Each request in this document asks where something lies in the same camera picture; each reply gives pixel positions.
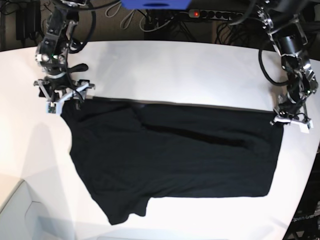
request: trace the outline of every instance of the white tabletop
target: white tabletop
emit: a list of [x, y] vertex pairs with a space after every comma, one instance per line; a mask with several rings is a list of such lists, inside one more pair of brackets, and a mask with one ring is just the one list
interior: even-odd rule
[[[307, 101], [314, 129], [285, 126], [270, 192], [265, 197], [152, 198], [146, 216], [110, 226], [70, 159], [71, 132], [45, 113], [33, 82], [44, 77], [35, 48], [0, 53], [0, 174], [24, 179], [33, 201], [48, 208], [62, 239], [281, 240], [306, 186], [320, 141], [320, 94]], [[276, 53], [263, 54], [270, 76], [285, 76]], [[258, 51], [234, 46], [157, 41], [92, 42], [69, 65], [89, 71], [74, 79], [96, 84], [91, 95], [272, 111], [274, 88]], [[320, 62], [311, 61], [320, 76]]]

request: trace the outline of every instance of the blue object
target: blue object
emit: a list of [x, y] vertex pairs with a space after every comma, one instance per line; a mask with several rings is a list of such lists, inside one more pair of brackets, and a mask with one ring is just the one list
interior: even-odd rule
[[127, 9], [179, 9], [188, 7], [191, 0], [121, 0]]

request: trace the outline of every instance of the black cloth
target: black cloth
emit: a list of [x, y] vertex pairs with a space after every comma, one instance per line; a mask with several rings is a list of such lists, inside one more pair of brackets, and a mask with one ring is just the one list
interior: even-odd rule
[[273, 112], [130, 101], [64, 104], [77, 173], [109, 222], [146, 215], [150, 198], [262, 197], [283, 127]]

